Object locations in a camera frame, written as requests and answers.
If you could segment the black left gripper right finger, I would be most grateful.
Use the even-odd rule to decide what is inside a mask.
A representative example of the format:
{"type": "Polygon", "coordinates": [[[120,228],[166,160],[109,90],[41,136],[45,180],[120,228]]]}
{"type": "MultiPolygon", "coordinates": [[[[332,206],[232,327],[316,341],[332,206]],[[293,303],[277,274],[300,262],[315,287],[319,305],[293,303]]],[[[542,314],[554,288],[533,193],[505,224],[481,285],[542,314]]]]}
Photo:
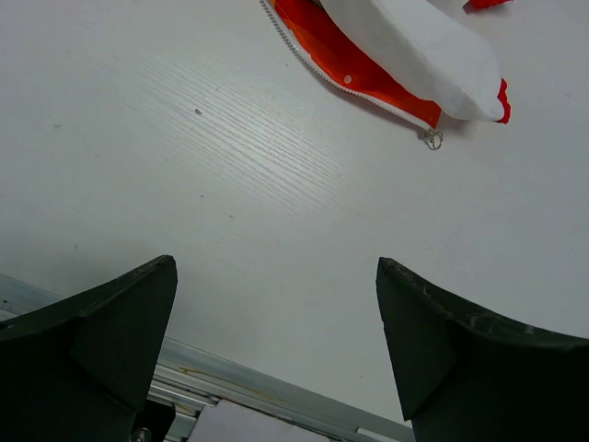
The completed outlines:
{"type": "Polygon", "coordinates": [[[512,320],[379,260],[403,418],[419,441],[584,441],[588,342],[512,320]]]}

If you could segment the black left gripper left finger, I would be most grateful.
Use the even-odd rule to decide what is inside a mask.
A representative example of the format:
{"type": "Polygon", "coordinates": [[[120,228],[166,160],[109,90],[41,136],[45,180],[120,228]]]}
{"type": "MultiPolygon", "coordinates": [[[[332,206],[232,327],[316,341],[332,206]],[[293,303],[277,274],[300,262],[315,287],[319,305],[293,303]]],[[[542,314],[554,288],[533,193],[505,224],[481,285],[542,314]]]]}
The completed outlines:
{"type": "Polygon", "coordinates": [[[164,440],[176,410],[147,396],[177,284],[162,255],[2,321],[2,440],[164,440]]]}

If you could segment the red white rainbow jacket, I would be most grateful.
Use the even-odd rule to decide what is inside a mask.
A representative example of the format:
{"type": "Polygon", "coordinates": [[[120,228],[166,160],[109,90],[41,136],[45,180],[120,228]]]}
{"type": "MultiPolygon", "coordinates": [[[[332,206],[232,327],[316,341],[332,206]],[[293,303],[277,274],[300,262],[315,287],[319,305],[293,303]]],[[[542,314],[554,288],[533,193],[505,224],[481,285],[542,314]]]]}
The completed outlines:
{"type": "Polygon", "coordinates": [[[506,124],[508,85],[491,46],[429,1],[264,1],[300,62],[333,87],[422,129],[442,115],[506,124]]]}

